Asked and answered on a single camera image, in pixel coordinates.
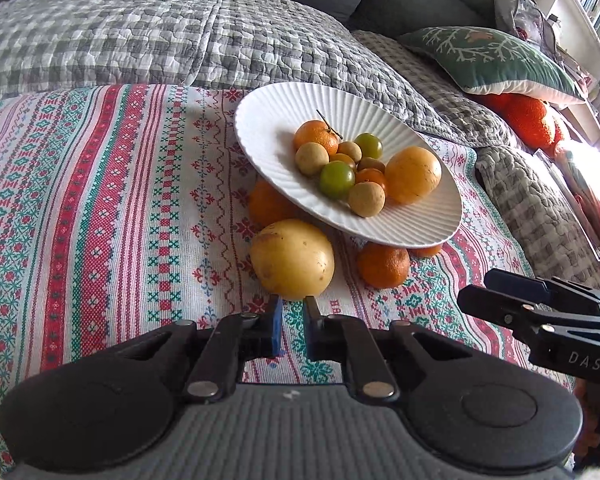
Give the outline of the yellow pear fruit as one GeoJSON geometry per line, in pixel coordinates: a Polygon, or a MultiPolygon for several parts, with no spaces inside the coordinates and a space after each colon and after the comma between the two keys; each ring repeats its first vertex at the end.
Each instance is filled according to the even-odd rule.
{"type": "Polygon", "coordinates": [[[250,260],[261,285],[289,301],[320,296],[335,274],[332,243],[319,228],[298,219],[260,231],[251,243],[250,260]]]}

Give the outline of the orange mandarin back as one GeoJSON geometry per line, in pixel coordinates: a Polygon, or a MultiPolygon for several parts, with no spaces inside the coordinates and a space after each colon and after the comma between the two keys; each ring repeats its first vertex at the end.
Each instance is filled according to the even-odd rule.
{"type": "Polygon", "coordinates": [[[377,289],[395,288],[410,274],[410,256],[405,248],[368,242],[355,258],[360,278],[377,289]]]}

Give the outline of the orange mandarin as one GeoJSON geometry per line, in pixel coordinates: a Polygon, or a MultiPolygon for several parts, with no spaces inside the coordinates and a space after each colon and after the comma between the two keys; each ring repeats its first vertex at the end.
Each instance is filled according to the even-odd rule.
{"type": "Polygon", "coordinates": [[[376,168],[364,168],[356,173],[355,183],[374,182],[378,184],[384,193],[387,193],[387,180],[382,171],[376,168]]]}
{"type": "Polygon", "coordinates": [[[410,274],[410,256],[405,248],[368,242],[355,258],[360,278],[377,289],[395,288],[410,274]]]}
{"type": "Polygon", "coordinates": [[[253,185],[247,206],[249,219],[259,229],[300,216],[298,207],[263,179],[253,185]]]}

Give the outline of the small tan fruit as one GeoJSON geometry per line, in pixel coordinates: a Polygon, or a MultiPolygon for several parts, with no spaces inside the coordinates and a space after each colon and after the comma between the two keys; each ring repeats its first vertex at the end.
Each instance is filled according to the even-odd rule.
{"type": "Polygon", "coordinates": [[[363,157],[358,162],[358,171],[362,171],[364,169],[375,169],[383,174],[385,172],[385,168],[386,166],[383,162],[373,157],[363,157]]]}
{"type": "Polygon", "coordinates": [[[361,182],[350,189],[348,205],[362,218],[377,216],[385,207],[386,194],[376,182],[361,182]]]}

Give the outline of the green lime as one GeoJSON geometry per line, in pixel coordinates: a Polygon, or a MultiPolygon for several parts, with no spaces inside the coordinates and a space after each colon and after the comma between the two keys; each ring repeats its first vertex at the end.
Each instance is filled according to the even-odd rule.
{"type": "Polygon", "coordinates": [[[331,200],[345,200],[355,185],[355,173],[345,162],[334,160],[322,168],[318,188],[331,200]]]}

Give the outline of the brown round fruit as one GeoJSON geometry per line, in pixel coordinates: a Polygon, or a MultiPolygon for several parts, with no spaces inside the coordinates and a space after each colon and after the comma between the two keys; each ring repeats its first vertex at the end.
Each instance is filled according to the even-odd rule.
{"type": "Polygon", "coordinates": [[[322,144],[308,142],[302,144],[294,154],[298,170],[307,177],[319,174],[329,162],[329,154],[322,144]]]}

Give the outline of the yellow orange small citrus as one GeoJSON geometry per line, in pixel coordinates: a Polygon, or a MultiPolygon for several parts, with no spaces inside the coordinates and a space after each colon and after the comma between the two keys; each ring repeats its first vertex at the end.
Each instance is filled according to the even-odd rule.
{"type": "Polygon", "coordinates": [[[347,154],[343,154],[343,153],[332,154],[332,156],[330,156],[330,160],[332,162],[343,162],[344,164],[349,166],[351,169],[356,170],[356,162],[347,154]]]}

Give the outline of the small tan fruit back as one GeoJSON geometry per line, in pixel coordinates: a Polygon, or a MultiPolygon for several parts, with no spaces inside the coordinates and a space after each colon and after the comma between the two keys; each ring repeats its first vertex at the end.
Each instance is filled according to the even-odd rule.
{"type": "Polygon", "coordinates": [[[375,169],[383,174],[385,172],[385,168],[386,166],[383,162],[373,157],[363,157],[358,162],[358,171],[362,171],[364,169],[375,169]]]}

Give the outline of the large yellow grapefruit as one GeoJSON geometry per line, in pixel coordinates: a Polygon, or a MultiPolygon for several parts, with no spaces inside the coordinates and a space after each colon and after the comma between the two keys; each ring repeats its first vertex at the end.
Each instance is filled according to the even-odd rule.
{"type": "Polygon", "coordinates": [[[391,157],[386,165],[388,196],[398,204],[408,205],[428,196],[442,178],[437,156],[420,146],[409,146],[391,157]]]}

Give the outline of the small brown longan fruit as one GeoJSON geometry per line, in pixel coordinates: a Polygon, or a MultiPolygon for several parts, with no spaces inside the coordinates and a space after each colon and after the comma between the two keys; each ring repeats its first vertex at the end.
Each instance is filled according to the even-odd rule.
{"type": "Polygon", "coordinates": [[[338,153],[347,155],[356,164],[362,159],[363,153],[358,144],[352,141],[344,141],[338,145],[338,153]]]}

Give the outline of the green small citrus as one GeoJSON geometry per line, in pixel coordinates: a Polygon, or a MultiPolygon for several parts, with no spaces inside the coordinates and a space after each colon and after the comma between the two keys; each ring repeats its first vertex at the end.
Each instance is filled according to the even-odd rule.
{"type": "Polygon", "coordinates": [[[372,159],[381,158],[382,152],[384,151],[384,146],[382,145],[381,140],[373,133],[361,133],[354,139],[354,142],[358,144],[363,157],[372,159]]]}

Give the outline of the mandarin with stem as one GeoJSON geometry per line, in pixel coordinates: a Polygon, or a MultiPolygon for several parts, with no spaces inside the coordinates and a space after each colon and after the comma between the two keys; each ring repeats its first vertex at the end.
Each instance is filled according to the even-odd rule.
{"type": "Polygon", "coordinates": [[[294,150],[298,151],[302,145],[313,142],[320,144],[329,156],[335,155],[338,152],[342,136],[326,122],[324,115],[319,110],[317,115],[320,118],[304,122],[294,134],[292,139],[294,150]]]}

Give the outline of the patterned red green tablecloth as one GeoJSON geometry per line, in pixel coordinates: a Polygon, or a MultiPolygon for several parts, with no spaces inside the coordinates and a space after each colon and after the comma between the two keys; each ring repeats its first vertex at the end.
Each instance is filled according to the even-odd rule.
{"type": "MultiPolygon", "coordinates": [[[[178,320],[214,327],[268,301],[249,257],[260,180],[235,136],[240,90],[108,86],[0,100],[0,404],[18,382],[178,320]]],[[[554,379],[456,295],[487,270],[532,275],[475,177],[477,153],[424,135],[463,197],[460,228],[399,287],[356,270],[364,240],[315,222],[336,257],[323,314],[404,318],[554,379]]],[[[14,468],[0,434],[0,474],[14,468]]]]}

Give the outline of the white ribbed plate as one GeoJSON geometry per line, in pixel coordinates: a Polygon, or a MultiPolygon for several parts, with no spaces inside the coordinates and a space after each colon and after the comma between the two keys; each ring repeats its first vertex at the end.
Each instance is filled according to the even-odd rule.
{"type": "Polygon", "coordinates": [[[426,138],[335,88],[282,82],[238,104],[236,136],[258,173],[313,217],[371,242],[426,248],[457,231],[462,199],[426,138]]]}

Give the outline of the grey backpack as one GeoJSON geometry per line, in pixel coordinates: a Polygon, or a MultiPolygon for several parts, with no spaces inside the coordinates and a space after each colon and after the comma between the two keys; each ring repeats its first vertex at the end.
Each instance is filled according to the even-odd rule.
{"type": "Polygon", "coordinates": [[[534,0],[493,0],[496,28],[560,64],[554,29],[534,0]]]}

